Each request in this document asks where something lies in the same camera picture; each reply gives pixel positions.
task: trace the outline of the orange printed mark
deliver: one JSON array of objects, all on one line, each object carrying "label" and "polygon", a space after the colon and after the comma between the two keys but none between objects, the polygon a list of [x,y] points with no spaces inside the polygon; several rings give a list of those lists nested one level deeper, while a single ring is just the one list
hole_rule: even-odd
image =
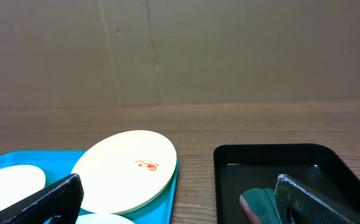
[{"label": "orange printed mark", "polygon": [[156,164],[154,162],[144,161],[144,160],[136,161],[136,164],[138,164],[139,167],[145,168],[152,172],[155,172],[159,166],[158,164]]}]

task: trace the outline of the green cloth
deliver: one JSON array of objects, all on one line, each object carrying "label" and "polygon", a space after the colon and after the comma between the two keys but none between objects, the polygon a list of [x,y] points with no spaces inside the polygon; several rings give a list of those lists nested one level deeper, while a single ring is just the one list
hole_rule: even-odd
[{"label": "green cloth", "polygon": [[272,189],[250,189],[242,194],[243,198],[260,218],[261,224],[281,224]]}]

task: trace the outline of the table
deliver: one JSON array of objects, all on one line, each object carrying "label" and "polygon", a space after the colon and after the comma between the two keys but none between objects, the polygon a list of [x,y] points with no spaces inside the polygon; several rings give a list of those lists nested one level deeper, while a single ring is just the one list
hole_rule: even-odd
[{"label": "table", "polygon": [[222,144],[318,143],[360,178],[360,100],[0,111],[0,155],[86,150],[135,129],[161,133],[177,150],[172,223],[216,221],[213,151]]}]

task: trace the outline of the round white plate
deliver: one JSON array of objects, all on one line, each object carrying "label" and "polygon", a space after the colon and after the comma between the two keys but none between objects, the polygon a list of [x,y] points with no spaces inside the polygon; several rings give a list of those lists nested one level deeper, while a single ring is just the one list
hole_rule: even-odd
[{"label": "round white plate", "polygon": [[131,212],[152,201],[171,179],[177,163],[173,144],[152,131],[128,131],[97,143],[75,164],[94,213]]},{"label": "round white plate", "polygon": [[44,172],[30,165],[0,169],[0,211],[43,189]]},{"label": "round white plate", "polygon": [[76,224],[134,224],[134,222],[113,214],[89,214],[79,216]]}]

